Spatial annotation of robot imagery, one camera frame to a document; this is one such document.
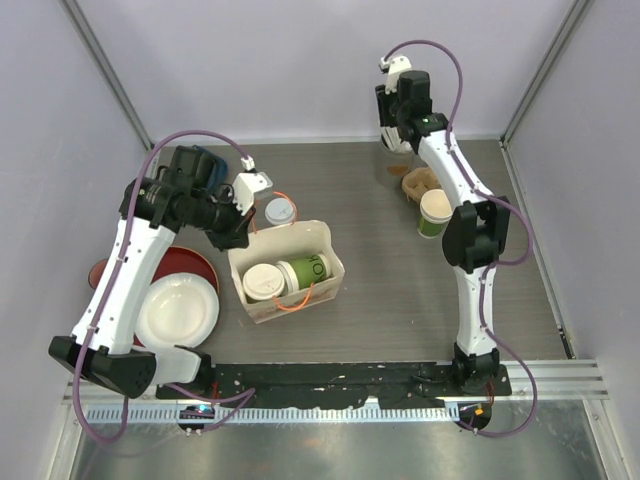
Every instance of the box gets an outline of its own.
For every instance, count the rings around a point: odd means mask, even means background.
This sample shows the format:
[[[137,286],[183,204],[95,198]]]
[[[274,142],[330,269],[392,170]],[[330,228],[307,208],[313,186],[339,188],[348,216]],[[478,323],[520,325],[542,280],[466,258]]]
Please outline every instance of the box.
[[[249,303],[242,288],[245,272],[258,263],[275,265],[280,260],[292,260],[314,253],[323,253],[327,257],[331,278],[313,286],[304,308],[335,298],[344,278],[344,266],[331,247],[331,230],[326,223],[311,220],[260,230],[249,234],[248,248],[229,251],[233,284],[242,306],[254,322],[265,322],[290,312],[280,309],[274,300]],[[279,297],[278,301],[284,307],[296,307],[304,301],[307,293],[309,289],[305,288]]]

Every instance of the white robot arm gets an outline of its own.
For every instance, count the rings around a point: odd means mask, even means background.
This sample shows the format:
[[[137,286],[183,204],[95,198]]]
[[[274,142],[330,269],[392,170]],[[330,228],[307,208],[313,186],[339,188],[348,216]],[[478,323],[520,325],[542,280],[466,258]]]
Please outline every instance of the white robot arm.
[[[122,262],[91,337],[83,377],[128,398],[138,397],[150,385],[191,384],[193,390],[200,390],[201,384],[203,389],[209,386],[211,359],[207,355],[180,346],[149,351],[134,346],[133,336],[151,279],[180,228],[191,225],[204,230],[220,250],[248,246],[247,227],[255,213],[255,200],[268,194],[272,182],[256,172],[248,159],[232,188],[212,197],[205,188],[212,162],[202,151],[178,147],[161,177],[143,181],[127,253],[121,259],[133,183],[129,185],[113,249],[93,298],[71,336],[54,337],[49,347],[49,354],[67,369],[74,370],[88,329],[93,328],[98,303],[116,264]]]
[[[443,235],[443,251],[454,267],[459,292],[460,327],[453,363],[458,383],[475,389],[486,385],[499,366],[496,343],[486,334],[487,328],[493,329],[495,269],[485,270],[504,251],[509,211],[476,193],[491,194],[460,151],[455,134],[447,132],[447,118],[433,112],[429,74],[414,70],[405,56],[383,59],[380,68],[387,74],[386,83],[376,87],[381,128],[397,129],[433,169],[454,208]],[[481,282],[485,282],[486,326],[480,320]]]

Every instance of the white plate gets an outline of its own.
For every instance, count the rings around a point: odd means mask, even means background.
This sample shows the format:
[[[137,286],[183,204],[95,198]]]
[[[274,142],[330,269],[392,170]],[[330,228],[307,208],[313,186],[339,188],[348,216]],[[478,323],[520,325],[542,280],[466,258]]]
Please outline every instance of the white plate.
[[[148,349],[197,347],[218,321],[213,286],[199,275],[174,273],[154,282],[144,299],[136,335]]]

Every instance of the gray floor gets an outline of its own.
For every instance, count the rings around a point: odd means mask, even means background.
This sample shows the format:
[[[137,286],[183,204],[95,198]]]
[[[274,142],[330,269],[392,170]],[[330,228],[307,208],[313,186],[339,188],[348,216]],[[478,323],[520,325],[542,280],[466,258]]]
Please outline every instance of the gray floor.
[[[471,166],[496,194],[515,201],[496,141],[461,142]],[[201,346],[218,362],[446,360],[458,329],[458,294],[440,241],[416,232],[418,210],[376,181],[377,143],[248,147],[276,190],[302,220],[322,220],[345,265],[338,297],[256,325],[242,309],[226,254],[201,232],[184,229],[177,244],[207,257],[221,278],[221,314]],[[238,156],[216,148],[228,159]],[[163,152],[163,163],[169,150]],[[258,225],[265,227],[263,210]],[[522,254],[526,236],[512,218],[504,258]],[[525,359],[565,358],[535,260],[501,267],[494,287],[495,331]]]
[[[491,430],[522,423],[528,402],[500,403]],[[109,426],[113,435],[116,426]],[[582,402],[541,402],[536,421],[508,439],[475,437],[451,422],[227,426],[176,437],[175,425],[131,425],[113,447],[83,437],[71,479],[598,480],[600,462]]]

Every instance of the wall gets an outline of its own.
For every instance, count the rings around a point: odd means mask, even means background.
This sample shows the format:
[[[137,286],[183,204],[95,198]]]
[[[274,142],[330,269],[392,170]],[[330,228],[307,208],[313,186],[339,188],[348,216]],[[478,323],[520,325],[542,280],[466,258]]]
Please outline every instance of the wall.
[[[637,0],[594,2],[513,142],[572,342],[598,360],[629,453],[640,451],[638,18]]]
[[[185,127],[239,139],[376,135],[380,57],[412,38],[446,44],[466,74],[457,131],[498,136],[571,0],[80,0],[154,139]],[[432,74],[449,113],[453,66]]]
[[[90,300],[143,151],[55,1],[0,6],[2,478],[44,478],[68,374],[47,355]]]

